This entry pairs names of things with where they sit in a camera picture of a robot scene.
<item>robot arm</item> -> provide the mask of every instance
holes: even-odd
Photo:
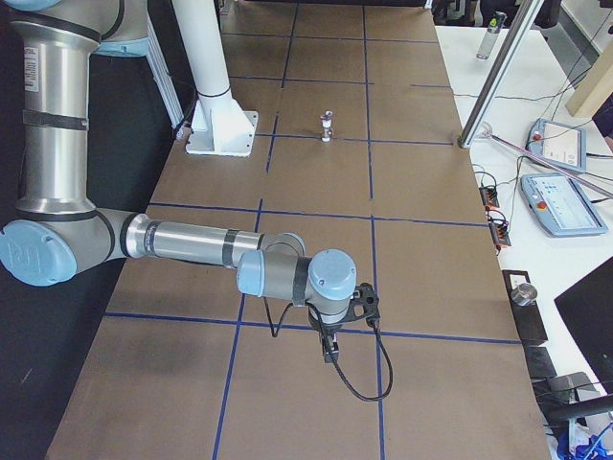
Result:
[[[356,285],[355,264],[342,251],[330,249],[309,258],[300,238],[292,234],[196,226],[96,208],[85,187],[89,56],[100,49],[105,54],[142,56],[146,1],[5,3],[18,10],[11,23],[24,39],[25,57],[25,194],[16,203],[22,219],[0,232],[0,260],[17,279],[50,286],[112,259],[170,258],[234,268],[240,292],[308,306],[324,356],[335,365],[335,333],[343,324],[366,319],[378,329],[376,294],[369,285]],[[174,4],[184,41],[193,45],[197,38],[187,38],[184,29],[191,27],[189,16],[202,9],[195,0]],[[217,31],[212,2],[205,0],[200,6],[213,11],[209,28]],[[214,54],[223,61],[217,42]],[[207,48],[215,46],[207,41]],[[188,50],[193,70],[197,67],[193,73],[205,125],[219,127],[225,102],[233,107],[231,117],[237,114],[229,87],[225,89],[225,62],[225,77],[216,80],[216,72],[200,68],[207,59],[193,61],[190,54]],[[217,149],[218,137],[214,138]]]

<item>white desk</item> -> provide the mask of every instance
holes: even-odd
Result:
[[[479,94],[507,31],[502,31],[491,57],[485,61],[475,57],[484,32],[484,29],[437,27],[445,66],[456,95]],[[540,32],[530,31],[511,65],[511,70],[504,78],[498,95],[539,98],[554,95],[563,83],[567,83],[566,77],[544,38]],[[577,126],[588,119],[571,117],[566,110],[564,105],[572,94],[573,89],[564,94],[555,120]],[[456,96],[455,101],[464,125],[476,98]],[[551,118],[557,100],[547,113],[543,113],[548,103],[549,100],[529,102],[496,99],[485,120],[492,125],[495,134],[518,146],[524,146],[534,121],[539,117]],[[587,151],[611,154],[593,123],[590,122],[584,128],[588,133]],[[483,166],[498,182],[516,176],[517,153],[494,141],[475,141],[470,149],[470,156],[473,163]],[[587,161],[589,172],[613,177],[613,161],[595,158],[588,158]],[[521,174],[537,172],[546,170],[529,161],[523,162]],[[607,184],[589,176],[586,178],[607,190],[613,190],[611,183]],[[501,210],[508,219],[511,217],[513,185],[501,186],[498,189]],[[586,193],[592,199],[600,198],[591,191],[586,190]],[[598,237],[555,239],[544,233],[518,192],[511,220],[512,247],[503,249],[498,258],[501,268],[526,270],[530,274],[531,281],[538,290],[537,302],[549,336],[546,346],[557,373],[566,375],[583,371],[593,381],[597,379],[568,333],[554,300],[613,256],[613,201],[605,201],[596,206],[609,226],[608,233]]]

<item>wire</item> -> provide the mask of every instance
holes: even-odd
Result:
[[[481,177],[481,187],[485,187],[485,185],[483,183],[483,176],[486,175],[488,177],[491,177],[491,180],[494,181],[494,185],[490,186],[490,187],[493,187],[493,189],[496,190],[496,186],[498,185],[498,182],[496,181],[496,178],[492,174],[490,174],[489,172],[486,172],[486,171],[475,171],[474,173],[475,174],[480,174],[482,176]]]
[[[597,436],[597,438],[594,440],[590,448],[585,452],[585,455],[583,455],[583,458],[581,460],[587,460],[589,458],[589,456],[592,454],[596,446],[602,440],[606,432],[609,430],[609,428],[612,428],[612,427],[613,427],[613,422],[611,422],[609,425],[606,426],[606,428],[603,431],[601,431],[601,434]]]
[[[608,379],[608,380],[599,380],[599,381],[590,381],[588,383],[582,383],[581,385],[577,385],[577,386],[573,386],[571,388],[564,388],[564,389],[560,389],[560,390],[551,390],[551,391],[546,391],[544,393],[539,393],[538,395],[535,395],[537,398],[540,398],[542,396],[546,396],[546,395],[553,395],[554,393],[563,393],[566,391],[575,391],[578,390],[580,388],[583,388],[584,386],[592,386],[592,385],[602,385],[605,383],[613,383],[613,379]]]
[[[507,233],[511,232],[511,221],[513,220],[513,215],[515,214],[515,197],[517,196],[517,186],[519,185],[519,172],[521,171],[521,166],[524,162],[524,158],[528,158],[526,155],[521,155],[517,158],[517,173],[515,175],[515,179],[511,182],[515,182],[515,186],[513,187],[513,198],[511,200],[511,216],[509,217],[509,225],[507,226]]]
[[[281,327],[284,323],[285,315],[287,314],[289,309],[291,309],[294,306],[294,304],[290,302],[289,304],[285,306],[284,312],[281,313],[281,318],[279,318],[279,323],[277,323],[277,330],[275,331],[275,327],[272,324],[272,317],[270,315],[270,307],[268,307],[268,299],[266,297],[262,297],[262,298],[264,299],[264,307],[266,308],[266,317],[268,318],[268,326],[270,326],[270,333],[272,334],[273,337],[276,338],[279,336],[279,331],[281,330]]]
[[[598,158],[600,160],[613,160],[613,155],[599,155],[597,153],[585,153],[585,156],[590,158]]]
[[[324,321],[322,320],[322,314],[319,312],[319,310],[317,310],[315,306],[311,304],[307,304],[307,305],[310,309],[315,311],[315,314],[317,315],[317,323],[319,324],[320,330],[323,331]],[[324,340],[322,340],[322,342],[324,343],[324,348],[326,349],[326,353],[328,354],[330,361],[334,365],[334,369],[336,369],[336,373],[338,374],[338,377],[343,381],[343,383],[345,383],[345,386],[347,386],[349,391],[351,391],[352,394],[356,398],[364,402],[382,401],[384,398],[386,398],[390,394],[390,392],[392,391],[392,385],[394,384],[394,369],[392,368],[392,361],[390,360],[390,357],[387,354],[387,350],[385,350],[385,347],[383,346],[383,341],[381,340],[381,331],[377,325],[373,326],[373,331],[375,332],[376,343],[381,349],[381,353],[383,353],[383,356],[385,357],[385,360],[387,361],[387,367],[388,367],[387,388],[385,389],[383,393],[381,393],[380,395],[374,396],[374,397],[367,397],[367,396],[362,395],[353,387],[353,385],[350,384],[349,380],[347,379],[347,377],[341,370],[340,366],[338,365],[338,361],[336,360],[336,357],[334,357],[334,354],[332,353],[332,350],[329,347],[328,341],[325,338]]]
[[[611,177],[605,177],[603,175],[597,175],[597,174],[594,174],[593,172],[586,172],[586,174],[587,175],[591,175],[592,177],[596,177],[596,178],[601,179],[601,180],[608,180],[609,182],[613,182],[613,178],[611,178]]]

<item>brown cardboard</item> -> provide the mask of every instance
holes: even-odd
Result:
[[[384,143],[371,150],[376,216],[485,223],[468,150]]]
[[[521,346],[384,339],[386,458],[551,458]]]
[[[364,7],[366,37],[384,40],[438,42],[432,11],[422,8]]]
[[[368,81],[375,85],[449,86],[437,42],[369,41]]]
[[[233,336],[105,318],[45,458],[211,458]]]
[[[364,43],[332,38],[294,38],[287,77],[364,82]]]
[[[217,458],[378,458],[377,405],[349,393],[318,342],[315,331],[273,339],[267,329],[241,328]],[[373,337],[342,334],[339,344],[344,372],[373,395]]]
[[[232,2],[231,5],[229,13],[222,16],[223,34],[291,35],[295,4]]]
[[[256,136],[249,157],[191,155],[176,143],[152,202],[258,208],[270,138]]]
[[[457,142],[462,129],[451,89],[374,84],[369,94],[373,139]]]
[[[276,211],[368,216],[367,144],[276,139],[263,198]]]
[[[299,9],[294,30],[296,36],[364,38],[363,11],[360,5],[303,3]]]
[[[366,90],[363,84],[287,81],[281,100],[278,134],[320,137],[319,117],[331,110],[337,139],[366,139]]]
[[[517,339],[486,227],[375,224],[381,328]]]
[[[221,42],[230,77],[280,79],[284,75],[289,38],[225,34]]]
[[[243,110],[259,114],[258,134],[272,134],[281,100],[281,82],[278,80],[230,79],[232,96]]]

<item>small metal object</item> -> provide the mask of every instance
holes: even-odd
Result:
[[[522,283],[511,291],[511,300],[519,307],[526,307],[536,300],[536,287],[530,283]]]
[[[322,121],[322,141],[329,142],[332,139],[334,131],[332,129],[332,111],[326,110],[323,115],[319,117]]]

